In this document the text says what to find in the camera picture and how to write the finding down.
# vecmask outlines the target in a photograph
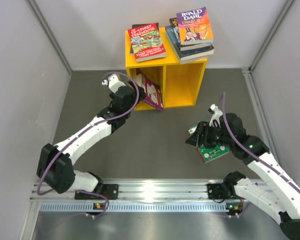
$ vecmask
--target gray mat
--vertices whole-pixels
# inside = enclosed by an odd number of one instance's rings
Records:
[[[54,143],[71,136],[110,103],[101,85],[108,71],[73,72]],[[260,136],[241,69],[207,69],[194,107],[132,112],[126,124],[90,148],[74,165],[101,178],[222,179],[239,171],[258,176],[231,153],[204,163],[197,150],[185,144],[187,128],[210,117],[207,109],[226,91],[226,110],[242,118],[250,135]]]

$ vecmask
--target white cable clip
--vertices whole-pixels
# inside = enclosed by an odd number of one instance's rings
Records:
[[[102,86],[108,86],[109,85],[109,82],[107,79],[103,79],[102,80]]]
[[[280,178],[281,176],[283,176],[285,174],[285,171],[280,172],[280,174],[278,175]]]

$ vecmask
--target yellow bookshelf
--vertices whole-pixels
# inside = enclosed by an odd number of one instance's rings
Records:
[[[125,68],[132,77],[134,71],[141,71],[154,83],[160,86],[164,108],[194,106],[197,102],[202,78],[207,65],[207,59],[200,59],[188,64],[179,64],[178,58],[166,37],[164,27],[159,29],[166,57],[136,62],[130,55],[130,38],[125,31]],[[154,107],[140,102],[135,110],[150,110]]]

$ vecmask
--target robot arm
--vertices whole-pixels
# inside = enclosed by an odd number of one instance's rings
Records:
[[[236,171],[223,180],[222,188],[227,197],[249,200],[270,215],[289,239],[300,239],[300,188],[280,167],[261,139],[246,134],[242,120],[236,114],[226,113],[224,117],[222,111],[214,104],[209,108],[209,112],[212,114],[210,122],[199,122],[186,143],[197,148],[228,147],[236,158],[261,177],[273,193],[264,191]],[[225,118],[239,144],[231,136]]]
[[[36,174],[42,178],[46,172],[44,181],[59,194],[68,190],[84,190],[99,194],[102,189],[101,178],[91,172],[76,171],[73,165],[89,148],[114,133],[126,122],[130,113],[125,113],[136,102],[136,87],[138,87],[135,84],[132,85],[134,88],[126,86],[116,74],[112,74],[108,80],[103,80],[102,84],[112,91],[110,104],[77,133],[56,145],[48,143],[41,150]],[[138,87],[138,92],[137,102],[146,97],[141,87]]]

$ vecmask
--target book cover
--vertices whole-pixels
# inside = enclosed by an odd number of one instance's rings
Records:
[[[139,68],[136,69],[133,80],[136,84],[142,87],[145,92],[146,97],[143,101],[162,111],[164,109],[164,105],[159,86],[147,78],[147,76],[144,75]]]
[[[214,35],[206,7],[179,12],[176,17],[182,45],[213,42]]]
[[[137,62],[162,58],[167,55],[155,23],[131,28],[128,33]]]
[[[149,25],[150,23],[145,23],[145,24],[133,24],[131,27],[134,29],[134,28],[137,28],[137,27],[141,27],[141,26],[144,26],[144,25]],[[159,23],[156,22],[155,23],[156,25],[156,28],[159,29]],[[131,56],[134,56],[134,50],[132,49],[132,45],[130,46],[130,55]]]
[[[187,129],[187,133],[191,136],[197,126],[192,126]],[[217,158],[220,158],[223,155],[226,155],[229,152],[229,149],[224,146],[216,146],[215,148],[205,148],[203,146],[197,148],[200,156],[203,158],[205,163],[211,162]]]
[[[172,29],[174,31],[175,37],[178,40],[178,46],[181,52],[192,50],[192,49],[199,49],[203,47],[208,47],[211,45],[210,43],[197,43],[197,44],[183,44],[181,45],[180,41],[180,33],[179,33],[179,27],[178,27],[178,19],[176,17],[169,19],[170,25],[172,26]]]
[[[170,44],[171,44],[171,46],[172,46],[172,48],[173,48],[175,54],[177,55],[177,57],[178,57],[181,64],[189,62],[189,61],[182,62],[183,60],[185,61],[185,60],[191,60],[191,59],[195,59],[195,60],[202,59],[202,58],[205,58],[208,55],[212,55],[214,53],[215,48],[212,45],[181,52],[179,47],[178,47],[178,40],[177,40],[176,35],[173,31],[173,27],[172,26],[166,26],[165,27],[165,33],[167,35],[167,39],[170,41]]]

